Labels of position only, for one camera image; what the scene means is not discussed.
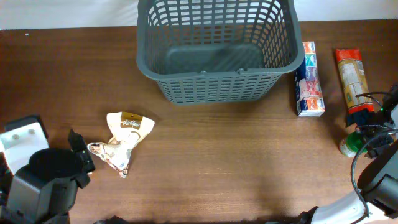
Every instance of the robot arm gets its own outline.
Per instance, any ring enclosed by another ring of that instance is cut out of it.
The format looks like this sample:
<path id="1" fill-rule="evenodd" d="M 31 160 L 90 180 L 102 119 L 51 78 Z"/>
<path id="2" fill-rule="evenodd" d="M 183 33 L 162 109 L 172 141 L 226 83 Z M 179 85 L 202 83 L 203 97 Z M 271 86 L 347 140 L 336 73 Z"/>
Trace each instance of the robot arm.
<path id="1" fill-rule="evenodd" d="M 13 129 L 7 133 L 12 133 L 12 136 L 29 134 L 26 127 L 31 128 L 32 124 L 39 125 L 41 122 L 28 117 L 14 122 Z M 27 165 L 15 169 L 7 205 L 0 209 L 0 220 L 10 223 L 69 223 L 68 211 L 75 203 L 77 190 L 88 185 L 90 178 L 87 173 L 95 170 L 86 144 L 82 136 L 71 130 L 68 140 L 72 150 L 48 146 L 36 149 L 37 145 L 32 145 L 32 142 L 43 142 L 43 135 L 32 132 L 30 135 L 10 139 L 19 140 L 14 142 L 13 149 L 17 147 L 22 151 L 36 152 L 30 156 Z"/>
<path id="2" fill-rule="evenodd" d="M 365 168 L 358 187 L 367 201 L 369 217 L 358 223 L 397 218 L 398 216 L 398 142 L 384 150 Z M 355 192 L 326 207 L 315 210 L 311 224 L 354 223 L 365 212 Z"/>

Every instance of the gray plastic basket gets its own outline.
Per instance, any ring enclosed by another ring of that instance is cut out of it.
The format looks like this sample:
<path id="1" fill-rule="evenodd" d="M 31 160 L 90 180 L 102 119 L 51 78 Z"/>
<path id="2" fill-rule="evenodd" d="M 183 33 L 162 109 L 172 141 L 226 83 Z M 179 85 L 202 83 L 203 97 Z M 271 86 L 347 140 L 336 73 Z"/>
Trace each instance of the gray plastic basket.
<path id="1" fill-rule="evenodd" d="M 304 60 L 293 0 L 140 0 L 137 65 L 177 104 L 251 101 Z"/>

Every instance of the printed label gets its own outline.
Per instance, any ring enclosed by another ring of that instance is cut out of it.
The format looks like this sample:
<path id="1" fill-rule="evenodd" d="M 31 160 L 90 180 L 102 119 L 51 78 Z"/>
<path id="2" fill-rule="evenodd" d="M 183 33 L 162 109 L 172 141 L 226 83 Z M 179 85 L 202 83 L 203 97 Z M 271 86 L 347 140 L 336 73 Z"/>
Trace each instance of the printed label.
<path id="1" fill-rule="evenodd" d="M 354 84 L 350 85 L 349 86 L 349 90 L 354 95 L 353 99 L 354 99 L 355 105 L 358 105 L 358 104 L 361 104 L 361 103 L 365 103 L 365 100 L 367 98 L 365 98 L 365 97 L 356 97 L 356 95 L 362 94 L 364 92 L 363 89 L 362 89 L 362 85 L 360 83 L 354 83 Z"/>
<path id="2" fill-rule="evenodd" d="M 361 75 L 365 75 L 365 71 L 363 70 L 362 61 L 357 60 L 357 61 L 356 61 L 356 64 L 357 64 L 357 66 L 358 66 L 358 70 L 359 70 L 360 74 L 361 74 Z"/>
<path id="3" fill-rule="evenodd" d="M 341 142 L 339 143 L 339 149 L 343 155 L 348 156 L 348 157 L 354 157 L 356 154 L 356 152 L 354 152 L 348 148 L 348 146 L 346 145 L 345 139 L 341 140 Z"/>
<path id="4" fill-rule="evenodd" d="M 319 98 L 317 103 L 320 108 L 325 109 L 325 104 L 323 102 L 323 98 Z"/>
<path id="5" fill-rule="evenodd" d="M 123 153 L 116 154 L 109 161 L 120 170 L 125 169 L 129 164 L 129 159 Z"/>
<path id="6" fill-rule="evenodd" d="M 318 79 L 318 69 L 315 67 L 305 68 L 305 79 L 315 81 Z"/>
<path id="7" fill-rule="evenodd" d="M 314 100 L 314 98 L 307 99 L 307 105 L 310 110 L 318 109 L 318 103 Z"/>
<path id="8" fill-rule="evenodd" d="M 315 81 L 315 89 L 319 92 L 319 96 L 322 96 L 321 84 L 318 80 Z"/>
<path id="9" fill-rule="evenodd" d="M 141 127 L 142 116 L 122 112 L 120 118 L 120 127 L 121 128 L 134 128 L 139 129 Z"/>
<path id="10" fill-rule="evenodd" d="M 315 88 L 316 83 L 314 81 L 307 81 L 307 90 L 311 96 L 319 96 L 320 92 Z"/>
<path id="11" fill-rule="evenodd" d="M 301 103 L 300 100 L 297 100 L 297 113 L 300 114 L 301 112 Z"/>
<path id="12" fill-rule="evenodd" d="M 305 54 L 305 66 L 317 67 L 317 56 L 315 54 Z"/>
<path id="13" fill-rule="evenodd" d="M 355 66 L 352 63 L 342 65 L 341 72 L 343 73 L 344 86 L 359 82 Z"/>
<path id="14" fill-rule="evenodd" d="M 347 96 L 347 101 L 348 102 L 351 102 L 353 100 L 353 98 L 351 97 L 350 93 L 347 93 L 346 96 Z"/>
<path id="15" fill-rule="evenodd" d="M 298 85 L 300 87 L 300 100 L 311 96 L 311 93 L 308 91 L 307 81 L 305 80 L 305 78 L 300 80 Z"/>
<path id="16" fill-rule="evenodd" d="M 314 42 L 303 42 L 304 52 L 306 54 L 315 54 L 315 43 Z"/>

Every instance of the plastic bottle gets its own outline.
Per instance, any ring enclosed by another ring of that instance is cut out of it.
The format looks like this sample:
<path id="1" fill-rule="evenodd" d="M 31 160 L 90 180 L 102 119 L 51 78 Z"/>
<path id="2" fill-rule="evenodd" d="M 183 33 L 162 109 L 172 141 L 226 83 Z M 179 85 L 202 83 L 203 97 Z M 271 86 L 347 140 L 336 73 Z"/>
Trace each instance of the plastic bottle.
<path id="1" fill-rule="evenodd" d="M 341 140 L 339 144 L 340 152 L 348 157 L 354 157 L 362 147 L 362 135 L 356 131 L 349 134 L 347 138 Z"/>

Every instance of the green bottle cap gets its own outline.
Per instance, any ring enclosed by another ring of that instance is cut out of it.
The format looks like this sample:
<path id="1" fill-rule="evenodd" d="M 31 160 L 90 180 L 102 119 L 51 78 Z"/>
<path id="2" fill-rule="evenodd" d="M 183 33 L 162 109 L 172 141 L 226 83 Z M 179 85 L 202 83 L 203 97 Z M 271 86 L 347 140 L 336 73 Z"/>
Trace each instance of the green bottle cap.
<path id="1" fill-rule="evenodd" d="M 362 135 L 356 131 L 349 134 L 346 138 L 346 145 L 353 152 L 357 153 L 363 147 Z"/>

